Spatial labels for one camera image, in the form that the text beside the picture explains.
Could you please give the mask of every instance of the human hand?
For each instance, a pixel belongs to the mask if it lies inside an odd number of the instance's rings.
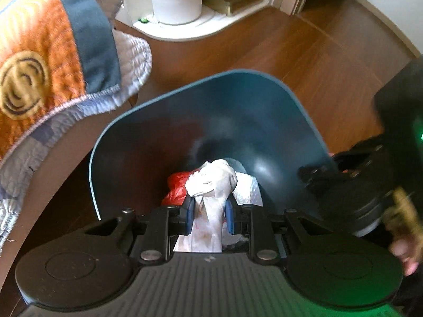
[[[389,247],[390,252],[402,261],[404,275],[413,274],[419,265],[417,261],[417,242],[412,235],[394,239]]]

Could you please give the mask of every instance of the ribbed gray plastic surface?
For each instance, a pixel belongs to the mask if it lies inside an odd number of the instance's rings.
[[[167,264],[146,267],[130,288],[98,308],[74,313],[31,306],[22,317],[400,317],[393,307],[360,312],[329,310],[294,291],[274,266],[245,253],[175,253]]]

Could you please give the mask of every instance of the white shelf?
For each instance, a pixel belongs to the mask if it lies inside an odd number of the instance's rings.
[[[173,42],[182,42],[188,40],[201,39],[223,30],[225,27],[265,8],[268,2],[263,1],[254,6],[248,7],[240,11],[236,15],[226,16],[219,14],[212,9],[203,5],[201,16],[192,23],[185,25],[164,25],[161,23],[143,24],[139,21],[134,23],[134,28],[141,31],[145,35],[158,39]]]

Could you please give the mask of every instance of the crumpled white cloth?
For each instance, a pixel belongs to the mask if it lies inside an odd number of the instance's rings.
[[[195,198],[195,216],[191,234],[179,236],[174,251],[219,253],[222,245],[237,243],[242,235],[230,235],[224,222],[228,196],[237,203],[263,206],[257,179],[235,172],[225,160],[206,162],[192,174],[185,188]]]
[[[238,179],[225,160],[216,160],[191,174],[185,188],[195,198],[191,234],[179,236],[174,251],[194,253],[222,252],[222,225],[226,200]]]

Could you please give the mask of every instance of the wooden floor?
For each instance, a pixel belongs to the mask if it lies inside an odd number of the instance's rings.
[[[122,24],[118,28],[141,36]],[[308,0],[294,17],[267,8],[194,42],[148,41],[153,71],[141,100],[221,71],[257,69],[293,90],[332,152],[381,132],[372,97],[413,58],[392,31],[353,0]],[[37,221],[20,256],[95,219],[87,177],[84,161]],[[12,272],[0,294],[0,317],[24,308]]]

